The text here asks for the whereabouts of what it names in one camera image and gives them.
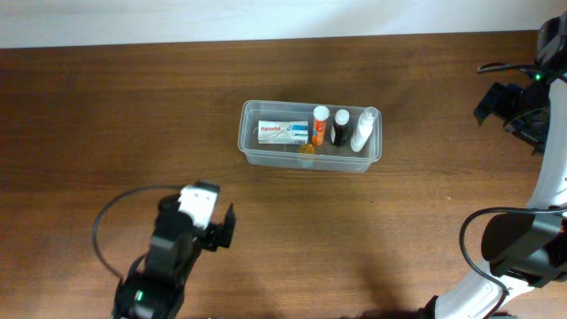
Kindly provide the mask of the white Panadol medicine box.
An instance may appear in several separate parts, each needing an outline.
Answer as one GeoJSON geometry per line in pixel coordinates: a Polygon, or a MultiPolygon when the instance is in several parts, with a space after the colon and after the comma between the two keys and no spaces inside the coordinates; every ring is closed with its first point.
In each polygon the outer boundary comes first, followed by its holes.
{"type": "Polygon", "coordinates": [[[308,139],[306,121],[259,121],[259,144],[307,144],[308,139]]]}

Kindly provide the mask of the small gold-lid jar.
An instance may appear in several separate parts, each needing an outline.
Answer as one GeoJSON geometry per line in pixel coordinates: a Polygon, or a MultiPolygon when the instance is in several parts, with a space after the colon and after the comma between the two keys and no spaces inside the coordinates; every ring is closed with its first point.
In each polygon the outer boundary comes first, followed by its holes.
{"type": "Polygon", "coordinates": [[[298,150],[298,162],[303,168],[312,167],[315,160],[315,147],[311,144],[302,144],[298,150]]]}

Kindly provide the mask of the orange effervescent tablet tube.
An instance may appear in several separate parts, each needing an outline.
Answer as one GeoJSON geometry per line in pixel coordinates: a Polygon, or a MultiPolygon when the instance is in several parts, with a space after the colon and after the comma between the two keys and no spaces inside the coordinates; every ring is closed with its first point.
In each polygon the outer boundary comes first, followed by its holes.
{"type": "Polygon", "coordinates": [[[318,105],[313,110],[314,124],[313,124],[313,134],[312,143],[315,146],[322,145],[324,142],[325,130],[327,127],[327,120],[330,116],[330,110],[327,106],[318,105]]]}

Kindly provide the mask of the dark brown syrup bottle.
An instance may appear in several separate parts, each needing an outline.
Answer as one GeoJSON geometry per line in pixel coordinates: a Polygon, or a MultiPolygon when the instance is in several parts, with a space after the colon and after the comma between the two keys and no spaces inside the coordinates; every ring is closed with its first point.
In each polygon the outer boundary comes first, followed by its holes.
{"type": "Polygon", "coordinates": [[[342,146],[346,143],[349,120],[350,114],[346,109],[340,109],[335,113],[330,130],[330,140],[334,146],[342,146]]]}

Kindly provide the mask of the white calamine lotion bottle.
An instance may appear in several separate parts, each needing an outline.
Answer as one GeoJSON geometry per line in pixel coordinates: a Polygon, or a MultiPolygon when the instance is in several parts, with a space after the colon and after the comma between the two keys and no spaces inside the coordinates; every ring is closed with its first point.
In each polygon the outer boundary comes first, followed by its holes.
{"type": "Polygon", "coordinates": [[[375,107],[367,107],[360,115],[350,141],[351,149],[354,152],[360,152],[368,141],[378,115],[379,111],[375,107]]]}

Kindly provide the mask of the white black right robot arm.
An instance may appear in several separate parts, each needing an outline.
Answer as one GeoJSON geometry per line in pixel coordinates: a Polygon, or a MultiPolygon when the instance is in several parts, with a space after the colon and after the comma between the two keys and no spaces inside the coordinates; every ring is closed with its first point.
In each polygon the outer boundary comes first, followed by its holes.
{"type": "Polygon", "coordinates": [[[473,111],[493,116],[542,158],[523,206],[479,209],[466,217],[458,244],[470,267],[452,290],[433,297],[415,318],[502,318],[513,299],[566,279],[566,15],[538,30],[530,64],[493,62],[481,74],[518,71],[524,86],[494,83],[473,111]]]}

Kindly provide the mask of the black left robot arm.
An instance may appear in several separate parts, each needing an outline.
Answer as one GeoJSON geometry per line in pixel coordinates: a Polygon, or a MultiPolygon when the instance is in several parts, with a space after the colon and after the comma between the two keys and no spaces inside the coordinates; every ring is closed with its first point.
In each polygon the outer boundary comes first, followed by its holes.
{"type": "Polygon", "coordinates": [[[230,247],[236,226],[233,207],[228,208],[224,222],[211,222],[220,190],[218,185],[197,182],[160,200],[149,250],[132,263],[118,284],[113,318],[176,317],[201,252],[230,247]]]}

